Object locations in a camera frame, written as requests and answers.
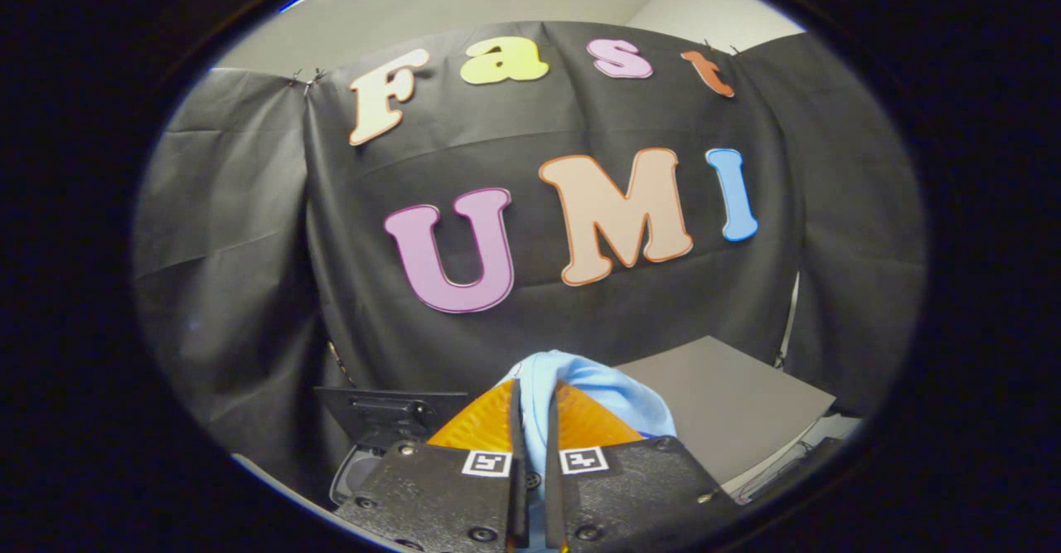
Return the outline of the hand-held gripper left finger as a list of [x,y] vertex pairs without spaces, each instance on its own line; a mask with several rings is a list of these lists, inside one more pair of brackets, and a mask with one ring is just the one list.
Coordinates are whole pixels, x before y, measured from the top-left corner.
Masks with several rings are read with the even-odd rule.
[[332,485],[342,521],[401,551],[514,552],[528,543],[520,387],[334,390],[355,440]]

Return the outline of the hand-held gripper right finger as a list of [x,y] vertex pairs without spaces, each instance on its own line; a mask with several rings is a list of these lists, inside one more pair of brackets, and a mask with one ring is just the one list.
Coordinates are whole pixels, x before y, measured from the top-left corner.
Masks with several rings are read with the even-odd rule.
[[550,402],[545,541],[561,552],[693,551],[740,505],[677,437],[647,439],[580,388]]

